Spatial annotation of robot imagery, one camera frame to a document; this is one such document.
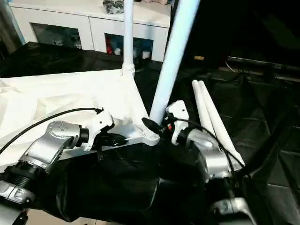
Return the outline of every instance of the dark background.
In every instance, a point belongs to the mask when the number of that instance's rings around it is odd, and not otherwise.
[[[178,0],[175,0],[176,12]],[[228,56],[300,66],[297,1],[201,0],[184,62],[204,56],[218,67]]]

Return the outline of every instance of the white cylinder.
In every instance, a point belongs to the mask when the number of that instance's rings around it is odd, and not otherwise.
[[[133,0],[124,0],[124,62],[123,69],[133,70]]]
[[[198,81],[193,80],[192,82],[193,85],[193,90],[194,90],[194,95],[196,99],[196,104],[197,104],[197,109],[198,109],[198,114],[199,114],[199,119],[201,122],[201,125],[208,129],[212,134],[215,134],[214,128],[212,127],[211,121],[210,121],[210,116],[207,112],[205,101],[203,94],[201,93],[201,89],[199,86]]]
[[[243,158],[235,150],[235,147],[229,137],[229,134],[228,134],[222,120],[221,120],[221,117],[215,107],[215,104],[212,101],[208,90],[206,89],[204,82],[199,81],[199,86],[200,86],[201,93],[203,94],[205,105],[206,105],[207,111],[209,113],[210,121],[214,128],[216,137],[223,144],[224,148],[226,148],[231,154],[233,154],[242,164],[245,164]]]
[[[158,124],[163,120],[199,3],[200,0],[181,0],[178,4],[150,112],[150,119]]]

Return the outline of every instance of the black cable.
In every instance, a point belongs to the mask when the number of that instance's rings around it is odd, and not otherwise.
[[[54,114],[52,116],[49,116],[45,119],[42,119],[41,121],[39,122],[36,122],[35,124],[32,124],[31,126],[27,127],[26,129],[24,129],[23,131],[21,131],[20,133],[18,133],[16,136],[14,136],[9,142],[7,142],[1,149],[0,149],[0,154],[8,148],[9,145],[11,145],[15,140],[17,140],[20,136],[22,136],[23,134],[25,134],[27,131],[35,128],[36,126],[48,121],[48,120],[51,120],[55,117],[58,117],[58,116],[61,116],[61,115],[64,115],[64,114],[67,114],[67,113],[71,113],[71,112],[76,112],[76,111],[85,111],[85,110],[92,110],[92,111],[95,111],[97,114],[101,113],[103,111],[103,109],[97,109],[97,108],[78,108],[78,109],[70,109],[70,110],[66,110],[66,111],[63,111],[63,112],[60,112],[60,113],[57,113],[57,114]]]

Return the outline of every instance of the glass cabinet door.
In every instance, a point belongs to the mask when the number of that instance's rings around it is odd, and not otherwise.
[[[12,7],[26,42],[94,50],[87,16]]]

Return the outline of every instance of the black tablecloth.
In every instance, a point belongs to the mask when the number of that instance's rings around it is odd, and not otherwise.
[[[119,56],[28,43],[0,64],[0,77],[121,65]],[[160,68],[161,63],[151,62],[135,75],[148,112]],[[194,121],[199,119],[193,79],[205,81],[236,150],[253,173],[255,188],[247,184],[243,189],[257,220],[300,224],[300,86],[270,76],[181,68],[170,102],[184,100]],[[79,216],[129,224],[200,221],[203,196],[192,188],[197,172],[181,147],[161,141],[154,147],[138,144],[104,154],[101,163],[94,154],[59,162],[41,188],[36,207],[67,221]]]

